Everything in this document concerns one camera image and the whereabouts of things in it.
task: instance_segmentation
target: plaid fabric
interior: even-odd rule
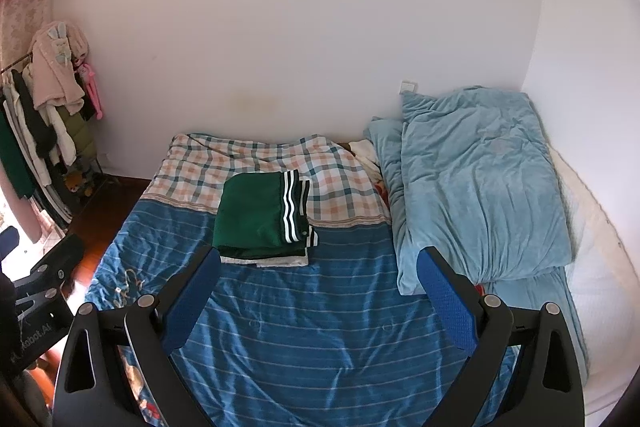
[[[312,225],[352,227],[390,221],[360,163],[318,135],[270,145],[178,134],[142,198],[215,214],[222,187],[234,174],[287,169],[298,169],[302,178],[311,180],[307,212]]]

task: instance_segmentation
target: clothes rack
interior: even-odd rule
[[[31,58],[31,55],[33,55],[32,52],[27,53],[26,55],[24,55],[23,57],[18,58],[18,60],[16,60],[15,62],[12,62],[11,64],[9,64],[7,67],[2,68],[2,70],[0,70],[0,74],[4,74],[5,71],[9,71],[11,68],[13,68],[16,64],[20,64],[25,58]]]

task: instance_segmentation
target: reddish brown floor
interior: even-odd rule
[[[78,234],[84,242],[84,257],[71,275],[72,292],[68,304],[74,313],[84,301],[86,290],[105,250],[149,183],[149,180],[137,178],[120,178],[119,181],[119,184],[104,184],[69,227],[69,233]],[[49,362],[49,367],[31,371],[49,404],[53,400],[54,382],[65,340],[66,338],[47,351],[44,358]]]

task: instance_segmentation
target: blue bed sheet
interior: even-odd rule
[[[108,309],[118,302],[116,287],[128,303],[158,292],[210,244],[214,219],[139,201],[87,300]],[[388,225],[318,235],[308,267],[223,265],[189,340],[172,354],[175,366],[218,427],[422,425],[464,353],[425,296],[398,293]],[[140,284],[127,290],[127,277]],[[508,349],[478,425],[494,416],[514,356]]]

